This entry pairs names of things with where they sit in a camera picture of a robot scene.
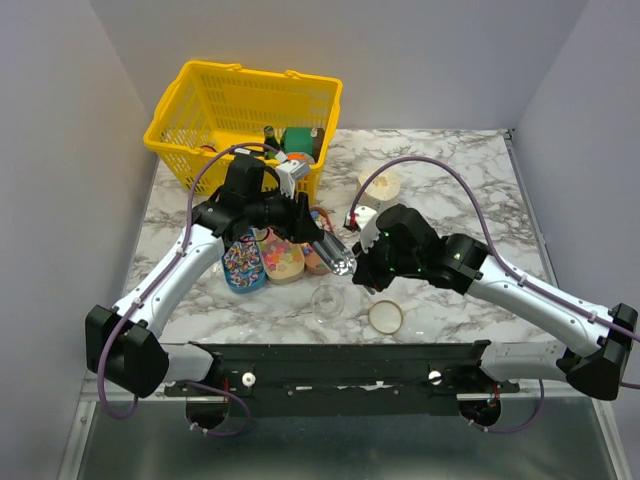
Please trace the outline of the silver metal scoop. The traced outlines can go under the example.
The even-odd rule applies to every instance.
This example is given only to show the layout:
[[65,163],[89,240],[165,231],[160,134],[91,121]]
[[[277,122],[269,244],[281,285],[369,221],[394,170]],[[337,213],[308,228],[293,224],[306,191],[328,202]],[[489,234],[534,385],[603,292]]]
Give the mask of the silver metal scoop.
[[331,231],[324,231],[323,239],[311,246],[332,274],[346,276],[356,272],[354,253]]

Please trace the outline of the beige tray of gummy candies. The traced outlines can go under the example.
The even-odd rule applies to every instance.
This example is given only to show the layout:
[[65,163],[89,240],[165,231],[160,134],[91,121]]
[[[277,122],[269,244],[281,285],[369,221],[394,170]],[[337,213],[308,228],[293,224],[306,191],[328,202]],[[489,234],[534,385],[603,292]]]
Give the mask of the beige tray of gummy candies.
[[305,262],[299,245],[281,239],[271,229],[253,229],[267,279],[277,285],[298,280]]

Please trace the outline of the blue tray of striped candies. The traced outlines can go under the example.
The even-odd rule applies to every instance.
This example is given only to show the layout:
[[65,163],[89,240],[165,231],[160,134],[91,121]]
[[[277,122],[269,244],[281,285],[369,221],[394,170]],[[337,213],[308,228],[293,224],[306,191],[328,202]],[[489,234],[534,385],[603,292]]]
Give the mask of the blue tray of striped candies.
[[255,292],[266,284],[262,257],[251,229],[227,250],[222,266],[225,281],[236,294]]

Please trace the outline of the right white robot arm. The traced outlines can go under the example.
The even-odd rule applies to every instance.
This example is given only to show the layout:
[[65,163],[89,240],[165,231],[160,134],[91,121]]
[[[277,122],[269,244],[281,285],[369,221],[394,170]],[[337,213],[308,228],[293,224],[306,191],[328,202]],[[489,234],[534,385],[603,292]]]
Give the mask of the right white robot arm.
[[613,401],[636,337],[637,311],[579,299],[498,258],[465,234],[440,236],[415,209],[381,213],[359,207],[346,226],[359,231],[353,282],[381,292],[398,278],[417,279],[501,307],[552,335],[542,343],[490,342],[464,362],[460,379],[480,392],[494,381],[547,379],[589,397]]

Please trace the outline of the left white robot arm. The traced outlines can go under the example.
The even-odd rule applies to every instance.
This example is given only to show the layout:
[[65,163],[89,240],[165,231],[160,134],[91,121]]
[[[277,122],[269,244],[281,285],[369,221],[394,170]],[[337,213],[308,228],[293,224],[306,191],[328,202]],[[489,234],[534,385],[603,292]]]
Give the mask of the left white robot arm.
[[178,240],[151,273],[111,307],[95,306],[85,320],[86,356],[98,381],[110,381],[139,398],[165,382],[187,381],[201,395],[222,380],[214,357],[194,345],[169,346],[160,337],[170,316],[197,280],[251,228],[270,228],[292,243],[323,237],[296,183],[309,164],[282,155],[271,168],[246,151],[234,153],[213,195],[187,206]]

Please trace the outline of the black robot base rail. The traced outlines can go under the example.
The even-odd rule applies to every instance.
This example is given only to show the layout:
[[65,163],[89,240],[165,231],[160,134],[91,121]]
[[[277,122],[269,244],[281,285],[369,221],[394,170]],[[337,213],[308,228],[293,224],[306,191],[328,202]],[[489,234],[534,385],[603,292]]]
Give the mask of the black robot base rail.
[[480,368],[489,343],[378,345],[206,344],[206,384],[229,387],[256,417],[455,416],[458,398],[492,395]]

